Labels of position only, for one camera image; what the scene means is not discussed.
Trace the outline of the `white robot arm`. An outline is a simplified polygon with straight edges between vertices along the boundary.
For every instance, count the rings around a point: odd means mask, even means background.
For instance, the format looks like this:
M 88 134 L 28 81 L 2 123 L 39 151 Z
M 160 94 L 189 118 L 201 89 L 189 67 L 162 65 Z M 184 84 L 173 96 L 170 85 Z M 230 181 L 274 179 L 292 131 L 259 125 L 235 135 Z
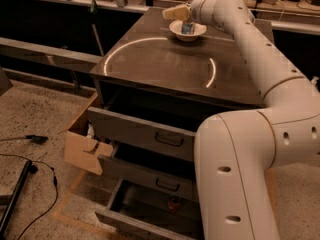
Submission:
M 194 163 L 205 240 L 280 240 L 264 172 L 320 152 L 320 93 L 256 28 L 243 0 L 164 10 L 229 34 L 264 108 L 219 113 L 198 128 Z

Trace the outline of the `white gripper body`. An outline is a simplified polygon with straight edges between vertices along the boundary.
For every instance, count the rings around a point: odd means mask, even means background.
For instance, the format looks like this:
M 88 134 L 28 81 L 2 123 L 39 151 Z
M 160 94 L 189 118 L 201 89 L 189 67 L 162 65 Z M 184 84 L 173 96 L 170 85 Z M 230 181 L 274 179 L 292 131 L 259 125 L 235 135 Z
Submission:
M 202 25 L 213 25 L 213 13 L 217 0 L 193 0 L 191 2 L 191 18 Z

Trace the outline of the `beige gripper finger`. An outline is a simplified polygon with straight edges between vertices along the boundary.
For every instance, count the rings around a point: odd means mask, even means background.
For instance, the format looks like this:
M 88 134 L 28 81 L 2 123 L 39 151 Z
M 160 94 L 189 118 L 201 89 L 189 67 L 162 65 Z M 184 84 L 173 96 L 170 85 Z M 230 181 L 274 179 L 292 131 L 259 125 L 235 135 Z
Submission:
M 190 8 L 186 4 L 177 5 L 174 7 L 170 7 L 164 9 L 162 11 L 162 16 L 164 19 L 168 20 L 181 20 L 181 21 L 189 21 L 190 16 Z

